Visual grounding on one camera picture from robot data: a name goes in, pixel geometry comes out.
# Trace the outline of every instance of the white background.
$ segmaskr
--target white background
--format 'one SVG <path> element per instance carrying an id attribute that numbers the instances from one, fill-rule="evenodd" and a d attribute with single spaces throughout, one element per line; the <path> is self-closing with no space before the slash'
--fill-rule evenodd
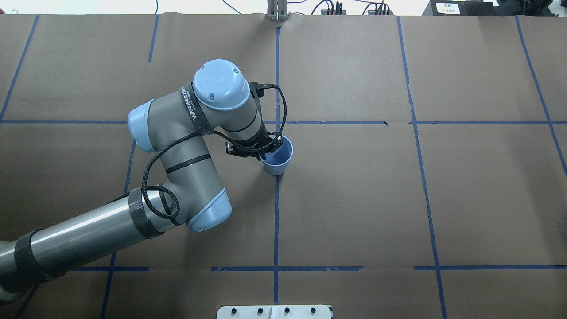
<path id="1" fill-rule="evenodd" d="M 185 14 L 234 14 L 221 0 L 158 0 L 159 11 Z M 243 14 L 266 13 L 266 0 L 226 0 Z M 290 12 L 310 14 L 319 0 L 289 4 Z M 388 0 L 386 3 L 396 15 L 421 15 L 428 0 Z M 343 0 L 343 9 L 351 14 L 361 14 L 366 3 Z M 319 9 L 326 9 L 322 4 Z M 560 0 L 549 6 L 559 16 L 565 16 L 567 8 Z M 0 0 L 0 9 L 7 14 L 17 10 L 20 14 L 154 14 L 155 0 Z"/>

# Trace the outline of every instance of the blue joint cap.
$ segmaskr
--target blue joint cap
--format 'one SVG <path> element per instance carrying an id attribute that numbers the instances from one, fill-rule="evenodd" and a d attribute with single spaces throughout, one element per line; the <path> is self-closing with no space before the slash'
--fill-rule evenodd
<path id="1" fill-rule="evenodd" d="M 250 87 L 242 72 L 227 60 L 209 61 L 197 70 L 193 91 L 201 103 L 217 111 L 234 110 L 250 98 Z"/>
<path id="2" fill-rule="evenodd" d="M 136 141 L 138 145 L 144 152 L 156 152 L 153 146 L 151 146 L 150 135 L 147 131 L 147 114 L 150 112 L 150 104 L 153 100 L 138 106 L 137 108 L 130 111 L 128 114 L 128 130 L 130 135 Z"/>
<path id="3" fill-rule="evenodd" d="M 225 221 L 232 212 L 226 188 L 223 188 L 203 209 L 195 215 L 187 226 L 194 232 L 202 232 Z"/>

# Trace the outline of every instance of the robotic arm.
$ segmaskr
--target robotic arm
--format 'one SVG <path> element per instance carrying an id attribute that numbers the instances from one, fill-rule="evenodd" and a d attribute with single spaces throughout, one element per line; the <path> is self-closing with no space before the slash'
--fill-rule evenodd
<path id="1" fill-rule="evenodd" d="M 225 221 L 232 207 L 202 135 L 227 139 L 228 154 L 265 159 L 282 145 L 285 123 L 284 113 L 277 133 L 266 130 L 259 98 L 269 88 L 281 94 L 275 85 L 248 83 L 233 63 L 213 60 L 192 83 L 132 110 L 128 128 L 137 145 L 146 152 L 161 150 L 148 164 L 142 187 L 14 242 L 0 241 L 0 305 L 21 297 L 28 287 L 180 224 L 202 232 Z M 147 186 L 158 159 L 168 181 Z"/>

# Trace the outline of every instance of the white bracket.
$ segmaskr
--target white bracket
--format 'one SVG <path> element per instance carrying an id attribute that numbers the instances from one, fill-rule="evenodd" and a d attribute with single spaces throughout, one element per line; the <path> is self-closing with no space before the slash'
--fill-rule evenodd
<path id="1" fill-rule="evenodd" d="M 287 20 L 287 0 L 268 0 L 268 15 L 266 20 Z"/>
<path id="2" fill-rule="evenodd" d="M 223 306 L 217 319 L 333 319 L 333 308 L 325 305 Z"/>

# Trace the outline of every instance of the blue cup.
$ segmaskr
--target blue cup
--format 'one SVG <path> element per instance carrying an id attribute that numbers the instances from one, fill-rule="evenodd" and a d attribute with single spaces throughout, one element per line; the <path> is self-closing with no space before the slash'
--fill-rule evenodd
<path id="1" fill-rule="evenodd" d="M 266 160 L 262 159 L 266 171 L 274 176 L 284 173 L 291 156 L 293 156 L 293 145 L 289 138 L 282 135 L 283 144 L 272 154 L 266 153 Z"/>

